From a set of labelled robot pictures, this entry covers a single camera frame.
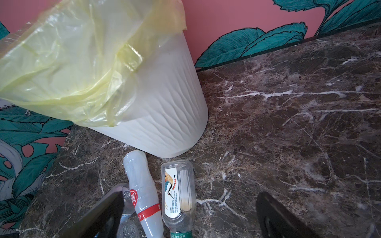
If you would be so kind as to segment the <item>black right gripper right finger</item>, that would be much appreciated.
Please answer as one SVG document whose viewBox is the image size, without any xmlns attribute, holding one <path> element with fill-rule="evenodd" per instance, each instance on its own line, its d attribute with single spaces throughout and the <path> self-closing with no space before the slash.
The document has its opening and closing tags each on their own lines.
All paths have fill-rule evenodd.
<svg viewBox="0 0 381 238">
<path fill-rule="evenodd" d="M 258 194 L 256 211 L 264 238 L 319 237 L 268 192 L 264 191 Z"/>
</svg>

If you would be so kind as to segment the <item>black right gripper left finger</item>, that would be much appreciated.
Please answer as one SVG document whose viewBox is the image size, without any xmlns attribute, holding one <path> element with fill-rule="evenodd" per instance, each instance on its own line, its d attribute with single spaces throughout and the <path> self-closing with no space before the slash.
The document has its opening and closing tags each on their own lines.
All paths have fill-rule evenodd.
<svg viewBox="0 0 381 238">
<path fill-rule="evenodd" d="M 61 238 L 115 238 L 124 210 L 121 191 L 106 195 L 93 206 L 71 228 L 65 230 Z"/>
</svg>

